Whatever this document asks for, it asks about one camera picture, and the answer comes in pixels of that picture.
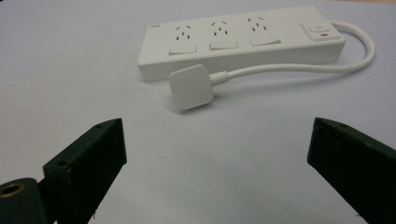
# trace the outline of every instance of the white table surface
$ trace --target white table surface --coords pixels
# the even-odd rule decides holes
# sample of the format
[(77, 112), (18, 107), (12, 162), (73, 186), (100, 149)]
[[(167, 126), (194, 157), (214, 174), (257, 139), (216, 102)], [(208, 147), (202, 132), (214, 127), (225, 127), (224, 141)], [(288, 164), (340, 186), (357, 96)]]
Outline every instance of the white table surface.
[[(189, 112), (137, 59), (149, 24), (313, 5), (377, 47), (349, 75), (268, 73), (215, 88)], [(306, 163), (315, 117), (396, 147), (396, 5), (337, 1), (5, 0), (0, 3), (0, 183), (92, 125), (124, 123), (128, 163), (90, 223), (365, 223)], [(339, 64), (364, 56), (347, 39)]]

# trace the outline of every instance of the power switch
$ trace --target power switch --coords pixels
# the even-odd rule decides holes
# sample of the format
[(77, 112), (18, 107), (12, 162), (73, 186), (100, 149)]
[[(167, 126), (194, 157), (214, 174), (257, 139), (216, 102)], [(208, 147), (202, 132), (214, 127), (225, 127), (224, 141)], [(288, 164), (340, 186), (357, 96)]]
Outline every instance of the power switch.
[(332, 27), (331, 24), (327, 23), (300, 23), (300, 27), (303, 29), (304, 33), (312, 41), (327, 41), (340, 39), (341, 36), (338, 31)]
[(309, 30), (314, 33), (328, 32), (329, 28), (325, 23), (317, 23), (309, 26)]

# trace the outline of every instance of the screw hole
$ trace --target screw hole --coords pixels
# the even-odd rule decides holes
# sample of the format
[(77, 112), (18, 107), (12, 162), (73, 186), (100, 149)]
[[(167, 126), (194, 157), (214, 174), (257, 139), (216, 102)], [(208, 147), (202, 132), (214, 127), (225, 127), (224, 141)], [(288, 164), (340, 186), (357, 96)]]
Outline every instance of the screw hole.
[(24, 189), (24, 184), (11, 184), (0, 190), (0, 198), (13, 196)]
[(65, 167), (67, 164), (69, 164), (69, 161), (67, 160), (62, 160), (62, 161), (58, 161), (58, 163), (56, 163), (58, 166), (60, 167)]

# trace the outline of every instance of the white cable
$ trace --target white cable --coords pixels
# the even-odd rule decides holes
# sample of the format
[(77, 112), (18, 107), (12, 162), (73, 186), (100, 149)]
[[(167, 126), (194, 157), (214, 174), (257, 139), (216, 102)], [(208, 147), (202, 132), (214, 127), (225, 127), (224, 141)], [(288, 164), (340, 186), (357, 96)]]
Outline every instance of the white cable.
[(252, 66), (248, 68), (234, 70), (228, 72), (228, 79), (236, 77), (244, 77), (256, 73), (275, 72), (275, 71), (294, 71), (294, 72), (315, 72), (315, 73), (352, 73), (369, 65), (375, 56), (375, 46), (373, 40), (361, 28), (341, 21), (330, 21), (332, 26), (336, 29), (341, 29), (356, 35), (366, 47), (366, 57), (359, 63), (349, 65), (310, 65), (310, 64), (297, 64), (297, 63), (276, 63)]

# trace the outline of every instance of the power strip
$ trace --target power strip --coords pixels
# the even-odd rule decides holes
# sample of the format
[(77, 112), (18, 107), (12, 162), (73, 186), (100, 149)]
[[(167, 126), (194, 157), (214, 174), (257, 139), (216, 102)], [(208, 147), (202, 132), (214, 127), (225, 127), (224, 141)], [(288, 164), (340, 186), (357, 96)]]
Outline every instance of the power strip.
[(334, 63), (345, 39), (314, 7), (150, 25), (138, 66), (145, 81), (202, 64), (209, 73), (272, 63)]

